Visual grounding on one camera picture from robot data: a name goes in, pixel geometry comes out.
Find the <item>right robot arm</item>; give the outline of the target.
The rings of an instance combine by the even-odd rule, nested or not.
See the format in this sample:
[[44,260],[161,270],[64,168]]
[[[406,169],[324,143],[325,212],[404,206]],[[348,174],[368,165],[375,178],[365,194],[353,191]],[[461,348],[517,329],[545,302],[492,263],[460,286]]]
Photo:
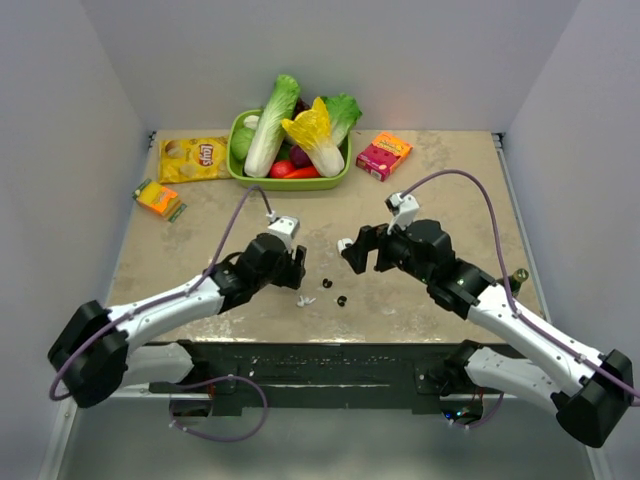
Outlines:
[[375,271],[405,272],[425,285],[436,305],[519,353],[508,359],[476,347],[446,367],[452,390],[466,393],[477,385],[516,396],[553,414],[569,435],[592,448],[605,444],[632,406],[633,367],[626,355],[585,345],[510,300],[497,280],[457,258],[439,222],[418,220],[406,229],[363,226],[356,239],[339,240],[338,251],[357,274],[376,252]]

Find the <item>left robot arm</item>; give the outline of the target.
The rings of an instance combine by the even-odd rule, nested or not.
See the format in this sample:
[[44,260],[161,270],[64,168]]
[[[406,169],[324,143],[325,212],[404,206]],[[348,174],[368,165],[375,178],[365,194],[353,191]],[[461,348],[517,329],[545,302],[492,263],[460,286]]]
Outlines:
[[299,289],[306,254],[302,245],[290,249],[277,236],[261,233],[211,272],[159,295],[111,308],[96,300],[82,304],[47,354],[56,371],[50,398],[72,398],[84,409],[101,403],[124,385],[134,352],[148,342],[244,305],[269,285]]

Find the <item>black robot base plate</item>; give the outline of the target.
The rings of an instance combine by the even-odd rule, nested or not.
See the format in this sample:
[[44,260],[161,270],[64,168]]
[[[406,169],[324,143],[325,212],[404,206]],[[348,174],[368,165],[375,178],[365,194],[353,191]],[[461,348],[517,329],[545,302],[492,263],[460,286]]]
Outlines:
[[469,424],[488,409],[489,389],[454,363],[471,343],[194,343],[195,368],[154,394],[202,394],[216,415],[245,408],[408,410]]

